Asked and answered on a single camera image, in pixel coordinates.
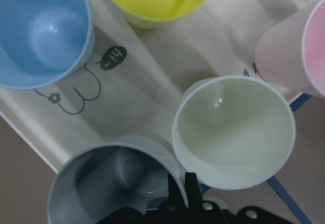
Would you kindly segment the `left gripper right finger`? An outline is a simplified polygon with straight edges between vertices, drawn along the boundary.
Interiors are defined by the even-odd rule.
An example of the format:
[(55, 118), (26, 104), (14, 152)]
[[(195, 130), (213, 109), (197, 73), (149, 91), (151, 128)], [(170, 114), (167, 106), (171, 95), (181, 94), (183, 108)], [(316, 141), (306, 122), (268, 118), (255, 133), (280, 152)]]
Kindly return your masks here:
[(189, 204), (199, 204), (202, 201), (202, 193), (196, 173), (185, 173), (185, 191)]

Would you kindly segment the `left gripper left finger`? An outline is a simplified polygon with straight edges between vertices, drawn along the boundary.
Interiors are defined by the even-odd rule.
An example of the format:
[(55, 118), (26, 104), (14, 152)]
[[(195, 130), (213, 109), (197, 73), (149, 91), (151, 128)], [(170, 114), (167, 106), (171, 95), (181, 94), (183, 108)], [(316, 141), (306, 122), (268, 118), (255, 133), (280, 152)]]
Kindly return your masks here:
[(166, 209), (168, 211), (187, 211), (182, 193), (170, 173), (168, 173), (168, 200)]

